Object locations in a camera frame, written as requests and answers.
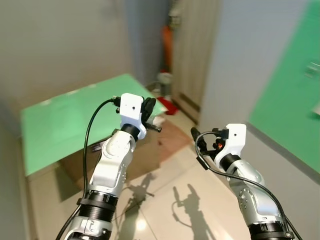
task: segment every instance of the beige floor tile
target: beige floor tile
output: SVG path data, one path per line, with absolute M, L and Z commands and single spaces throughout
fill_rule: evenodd
M 191 137 L 190 129 L 195 126 L 195 123 L 191 121 L 181 110 L 179 110 L 175 115 L 165 115 L 164 117 Z
M 154 194 L 141 211 L 157 240 L 250 239 L 236 197 L 199 164 Z
M 137 205 L 112 222 L 110 240 L 156 240 Z
M 146 191 L 154 194 L 157 190 L 170 183 L 175 178 L 178 178 L 185 171 L 197 164 L 196 154 L 191 146 L 186 146 L 168 160 L 161 163 L 161 167 L 152 171 L 147 175 L 140 176 L 129 182 L 132 186 L 141 186 L 143 181 L 148 179 L 148 185 Z M 145 191 L 136 191 L 135 198 L 137 202 L 143 200 L 145 197 Z

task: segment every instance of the white wall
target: white wall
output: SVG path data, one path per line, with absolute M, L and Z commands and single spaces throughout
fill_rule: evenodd
M 123 0 L 0 1 L 0 95 L 19 110 L 132 73 Z
M 306 2 L 222 1 L 201 108 L 201 131 L 249 119 Z M 254 128 L 247 131 L 241 156 L 263 174 L 303 239 L 320 239 L 319 175 L 305 174 L 296 167 L 299 164 L 292 164 L 294 157 L 281 152 L 269 139 L 257 136 Z
M 17 137 L 0 120 L 0 215 L 1 239 L 28 239 L 23 209 Z

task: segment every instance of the green table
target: green table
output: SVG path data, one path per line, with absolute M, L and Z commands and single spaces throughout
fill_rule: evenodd
M 105 100 L 123 93 L 152 97 L 128 74 L 71 91 L 25 108 L 21 112 L 26 176 L 79 151 L 89 120 Z M 152 115 L 166 109 L 157 102 Z M 113 104 L 104 106 L 95 117 L 88 144 L 98 142 L 120 127 Z

